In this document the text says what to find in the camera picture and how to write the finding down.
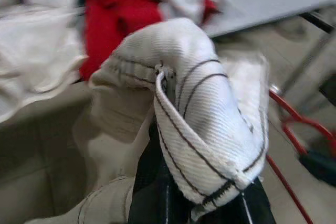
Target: floor tile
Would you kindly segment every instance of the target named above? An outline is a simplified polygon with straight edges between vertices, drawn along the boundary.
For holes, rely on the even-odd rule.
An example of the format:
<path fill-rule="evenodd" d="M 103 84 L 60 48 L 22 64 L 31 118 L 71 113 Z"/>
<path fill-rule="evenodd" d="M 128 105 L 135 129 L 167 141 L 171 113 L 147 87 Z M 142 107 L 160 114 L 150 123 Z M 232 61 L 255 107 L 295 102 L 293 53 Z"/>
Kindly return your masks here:
<path fill-rule="evenodd" d="M 47 164 L 67 158 L 68 146 L 73 146 L 72 127 L 90 101 L 77 102 L 37 117 L 39 139 Z"/>
<path fill-rule="evenodd" d="M 83 200 L 87 177 L 84 159 L 75 148 L 67 148 L 67 158 L 52 163 L 50 176 L 55 215 L 64 214 Z"/>
<path fill-rule="evenodd" d="M 0 224 L 22 224 L 54 214 L 45 170 L 0 184 Z"/>
<path fill-rule="evenodd" d="M 0 182 L 45 166 L 34 121 L 0 127 Z"/>
<path fill-rule="evenodd" d="M 314 223 L 334 223 L 336 189 L 314 178 L 300 164 L 295 151 L 287 143 L 283 133 L 273 125 L 270 125 L 269 129 L 269 141 L 270 156 L 280 168 Z M 261 176 L 277 223 L 306 223 L 269 165 L 266 165 Z"/>

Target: red fabric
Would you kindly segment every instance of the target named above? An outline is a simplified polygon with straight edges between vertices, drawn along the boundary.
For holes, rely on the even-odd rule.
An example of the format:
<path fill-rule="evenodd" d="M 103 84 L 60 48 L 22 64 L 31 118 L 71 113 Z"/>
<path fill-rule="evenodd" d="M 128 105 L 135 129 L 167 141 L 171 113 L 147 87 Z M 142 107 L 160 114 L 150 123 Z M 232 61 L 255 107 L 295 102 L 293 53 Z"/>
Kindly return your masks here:
<path fill-rule="evenodd" d="M 89 59 L 80 73 L 84 80 L 118 47 L 129 33 L 162 21 L 156 0 L 86 0 L 86 47 Z M 203 20 L 214 12 L 212 1 L 205 0 Z"/>
<path fill-rule="evenodd" d="M 214 13 L 217 13 L 216 4 L 211 0 L 204 0 L 204 13 L 202 23 L 205 23 Z"/>

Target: tiled floor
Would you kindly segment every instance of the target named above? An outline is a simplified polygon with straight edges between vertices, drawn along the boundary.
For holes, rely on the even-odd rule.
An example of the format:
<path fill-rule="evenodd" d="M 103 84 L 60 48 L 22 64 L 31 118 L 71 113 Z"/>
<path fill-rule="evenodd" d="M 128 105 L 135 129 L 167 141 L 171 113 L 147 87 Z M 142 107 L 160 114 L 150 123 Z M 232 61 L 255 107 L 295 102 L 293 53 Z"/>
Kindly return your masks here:
<path fill-rule="evenodd" d="M 307 28 L 307 38 L 301 42 L 282 38 L 271 26 L 247 32 L 270 62 L 271 83 L 281 86 L 322 35 L 311 25 Z M 299 104 L 319 79 L 335 68 L 334 42 L 289 92 L 288 101 Z M 0 224 L 20 224 L 29 218 L 63 213 L 83 196 L 85 165 L 72 141 L 71 127 L 85 104 L 89 104 L 89 95 L 82 83 L 73 85 L 67 92 L 51 101 L 28 106 L 15 119 L 0 125 Z M 336 128 L 336 109 L 332 106 L 311 116 L 330 129 Z M 269 154 L 314 223 L 335 224 L 336 189 L 317 181 L 300 165 L 295 151 L 279 130 L 273 103 L 270 103 L 269 120 Z M 310 129 L 297 127 L 296 134 L 306 144 L 317 139 Z M 277 223 L 305 223 L 268 165 L 262 177 Z"/>
<path fill-rule="evenodd" d="M 309 33 L 307 34 L 307 39 L 302 42 L 288 41 L 274 32 L 270 26 L 258 31 L 251 31 L 252 37 L 259 43 L 270 62 L 270 81 L 278 87 L 283 84 L 288 75 L 322 35 L 322 32 L 316 27 L 308 23 L 306 25 Z M 334 71 L 336 69 L 335 41 L 322 53 L 317 62 L 303 73 L 299 82 L 290 90 L 286 96 L 290 104 L 300 104 L 302 98 L 316 87 L 321 77 L 332 69 Z M 270 103 L 269 111 L 270 156 L 281 169 L 313 222 L 318 224 L 336 223 L 336 189 L 318 181 L 305 170 L 299 163 L 295 150 L 279 127 L 277 113 L 274 113 L 276 110 L 272 102 Z M 336 109 L 332 105 L 310 116 L 322 122 L 329 129 L 336 129 Z M 296 127 L 294 130 L 295 134 L 305 145 L 312 144 L 316 139 L 323 141 L 317 137 L 318 134 L 315 131 L 307 127 Z M 269 165 L 265 167 L 262 177 L 263 186 L 269 197 L 277 223 L 306 223 Z"/>

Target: striped fabric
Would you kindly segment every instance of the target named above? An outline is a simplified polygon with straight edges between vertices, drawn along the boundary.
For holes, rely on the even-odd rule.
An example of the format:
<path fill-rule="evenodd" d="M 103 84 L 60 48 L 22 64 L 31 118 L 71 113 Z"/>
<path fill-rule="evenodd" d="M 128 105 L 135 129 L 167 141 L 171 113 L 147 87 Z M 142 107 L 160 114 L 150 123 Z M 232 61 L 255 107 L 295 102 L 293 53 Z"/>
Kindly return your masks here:
<path fill-rule="evenodd" d="M 197 220 L 235 198 L 263 168 L 268 100 L 267 64 L 261 61 L 254 76 L 241 68 L 231 82 L 225 68 L 234 64 L 226 61 L 223 67 L 211 40 L 192 21 L 151 25 L 128 36 L 92 76 L 92 117 L 128 141 L 152 99 L 165 161 L 179 189 L 195 203 Z M 233 87 L 241 77 L 254 86 Z M 236 97 L 249 89 L 250 97 Z"/>

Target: stitching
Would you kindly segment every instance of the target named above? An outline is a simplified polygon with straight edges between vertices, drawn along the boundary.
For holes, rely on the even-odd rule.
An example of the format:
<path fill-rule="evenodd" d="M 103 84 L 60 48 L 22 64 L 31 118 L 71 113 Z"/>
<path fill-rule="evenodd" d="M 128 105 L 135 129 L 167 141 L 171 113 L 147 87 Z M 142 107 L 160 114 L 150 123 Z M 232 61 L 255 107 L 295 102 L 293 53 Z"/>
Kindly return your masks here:
<path fill-rule="evenodd" d="M 181 130 L 177 127 L 177 125 L 174 123 L 174 121 L 171 119 L 170 115 L 167 113 L 167 111 L 165 110 L 165 108 L 162 105 L 161 100 L 159 99 L 159 96 L 157 95 L 157 92 L 155 91 L 155 97 L 157 99 L 158 104 L 160 105 L 161 109 L 163 110 L 163 112 L 165 113 L 165 115 L 169 118 L 170 122 L 172 123 L 173 127 L 177 130 L 178 134 L 180 135 L 180 137 L 188 144 L 188 146 L 193 149 L 196 154 L 208 165 L 208 167 L 214 171 L 220 178 L 222 179 L 227 179 L 227 177 L 225 177 L 223 174 L 221 174 L 214 166 L 212 166 L 212 164 L 210 164 L 210 162 L 192 145 L 192 143 L 182 134 Z"/>
<path fill-rule="evenodd" d="M 122 209 L 123 209 L 123 215 L 124 215 L 125 220 L 128 219 L 128 218 L 127 218 L 127 214 L 126 214 L 126 201 L 127 201 L 127 196 L 128 196 L 128 194 L 130 193 L 130 190 L 131 190 L 132 186 L 134 186 L 134 184 L 133 184 L 133 185 L 131 184 L 130 187 L 128 188 L 127 193 L 126 193 L 126 195 L 125 195 L 125 200 L 124 200 L 124 202 L 123 202 L 123 207 L 122 207 Z"/>
<path fill-rule="evenodd" d="M 144 81 L 144 82 L 147 82 L 147 83 L 150 83 L 150 84 L 155 84 L 155 82 L 153 82 L 153 81 L 142 79 L 142 78 L 137 77 L 137 76 L 135 76 L 133 74 L 130 74 L 130 73 L 120 73 L 120 74 L 123 74 L 124 76 L 128 76 L 128 77 L 134 78 L 134 79 L 136 79 L 138 81 Z"/>
<path fill-rule="evenodd" d="M 205 60 L 205 61 L 201 61 L 200 63 L 198 63 L 196 66 L 194 66 L 193 68 L 191 68 L 188 73 L 185 75 L 185 77 L 183 78 L 182 82 L 181 82 L 181 87 L 180 87 L 180 92 L 179 92 L 179 95 L 178 95 L 178 99 L 177 99 L 177 104 L 176 104 L 176 107 L 178 110 L 180 110 L 180 101 L 181 101 L 181 95 L 182 95 L 182 90 L 183 90 L 183 87 L 187 81 L 187 79 L 189 78 L 189 76 L 191 75 L 191 73 L 198 67 L 208 63 L 208 62 L 219 62 L 219 60 Z"/>
<path fill-rule="evenodd" d="M 202 206 L 208 204 L 209 202 L 214 203 L 219 197 L 221 197 L 225 192 L 227 192 L 232 186 L 235 185 L 235 182 L 228 180 L 224 183 L 217 191 L 213 192 L 211 195 L 204 198 Z"/>
<path fill-rule="evenodd" d="M 214 207 L 215 207 L 215 208 L 218 208 L 218 206 L 217 206 L 215 200 L 212 199 L 211 202 L 212 202 L 212 204 L 214 204 Z"/>
<path fill-rule="evenodd" d="M 264 117 L 263 116 L 260 117 L 260 121 L 261 121 L 261 127 L 262 127 L 263 146 L 260 149 L 260 152 L 259 152 L 258 156 L 256 157 L 256 159 L 254 159 L 253 162 L 243 170 L 243 173 L 249 171 L 251 168 L 253 168 L 255 166 L 255 164 L 262 157 L 262 155 L 264 153 L 264 150 L 265 150 L 266 141 L 265 141 L 265 129 L 264 129 Z"/>
<path fill-rule="evenodd" d="M 114 183 L 114 182 L 123 180 L 123 179 L 125 179 L 125 178 L 119 178 L 119 179 L 117 178 L 117 179 L 114 179 L 114 180 L 110 181 L 108 184 L 106 184 L 106 185 L 100 187 L 98 190 L 93 191 L 92 193 L 90 193 L 90 194 L 87 196 L 87 200 L 85 201 L 85 203 L 88 201 L 88 197 L 89 197 L 90 195 L 92 195 L 93 193 L 96 193 L 96 192 L 97 192 L 94 196 L 92 196 L 92 198 L 90 198 L 90 201 L 88 202 L 88 206 L 87 206 L 87 208 L 86 208 L 86 211 L 84 212 L 84 217 L 83 217 L 83 222 L 82 222 L 82 224 L 85 223 L 85 217 L 86 217 L 86 214 L 87 214 L 87 212 L 88 212 L 88 210 L 89 210 L 89 207 L 90 207 L 92 201 L 93 201 L 98 195 L 100 195 L 100 193 L 101 193 L 107 186 L 111 185 L 111 184 Z"/>
<path fill-rule="evenodd" d="M 191 98 L 193 96 L 193 94 L 195 93 L 196 89 L 198 88 L 198 86 L 200 86 L 204 81 L 206 81 L 207 79 L 209 78 L 212 78 L 212 77 L 215 77 L 215 76 L 222 76 L 222 77 L 225 77 L 227 78 L 227 75 L 226 74 L 223 74 L 223 73 L 213 73 L 213 74 L 210 74 L 209 76 L 206 76 L 204 77 L 202 80 L 200 80 L 193 88 L 192 92 L 190 93 L 189 97 L 188 97 L 188 100 L 187 100 L 187 103 L 185 105 L 185 108 L 184 108 L 184 113 L 183 113 L 183 118 L 185 118 L 185 114 L 187 113 L 187 108 L 189 106 L 189 103 L 191 101 Z"/>
<path fill-rule="evenodd" d="M 138 64 L 138 65 L 141 65 L 141 66 L 143 66 L 143 67 L 146 67 L 146 68 L 150 68 L 150 69 L 155 69 L 155 67 L 152 67 L 152 66 L 148 66 L 148 65 L 146 65 L 146 64 L 144 64 L 144 63 L 141 63 L 141 62 L 136 62 L 136 61 L 134 61 L 134 60 L 127 60 L 127 59 L 122 59 L 122 58 L 117 58 L 118 60 L 120 60 L 120 61 L 125 61 L 125 62 L 128 62 L 128 63 L 132 63 L 132 64 Z"/>
<path fill-rule="evenodd" d="M 83 210 L 83 207 L 84 207 L 85 203 L 88 201 L 89 197 L 90 197 L 94 192 L 95 192 L 95 191 L 90 192 L 90 193 L 88 194 L 88 196 L 86 196 L 86 198 L 85 198 L 83 204 L 80 206 L 80 209 L 79 209 L 79 212 L 78 212 L 78 215 L 77 215 L 77 224 L 79 224 L 79 217 L 80 217 L 80 214 L 81 214 L 81 212 L 82 212 L 82 210 Z"/>
<path fill-rule="evenodd" d="M 176 169 L 180 172 L 181 176 L 184 178 L 184 180 L 187 182 L 187 184 L 188 184 L 194 191 L 196 191 L 196 192 L 198 192 L 200 195 L 206 197 L 207 195 L 204 194 L 204 193 L 202 193 L 202 192 L 200 192 L 200 191 L 199 191 L 199 190 L 198 190 L 198 189 L 197 189 L 197 188 L 196 188 L 196 187 L 195 187 L 195 186 L 194 186 L 194 185 L 193 185 L 193 184 L 186 178 L 186 176 L 183 174 L 182 170 L 179 168 L 179 166 L 177 165 L 176 161 L 174 160 L 174 158 L 173 158 L 171 152 L 168 150 L 167 144 L 166 144 L 166 142 L 165 142 L 165 140 L 164 140 L 164 138 L 163 138 L 163 136 L 162 136 L 162 132 L 161 132 L 161 129 L 160 129 L 159 125 L 157 125 L 157 126 L 158 126 L 157 129 L 159 130 L 159 134 L 160 134 L 162 143 L 163 143 L 163 145 L 164 145 L 164 148 L 165 148 L 165 150 L 167 151 L 167 153 L 168 153 L 169 157 L 171 158 L 171 160 L 173 161 L 173 164 L 174 164 L 174 166 L 176 167 Z"/>

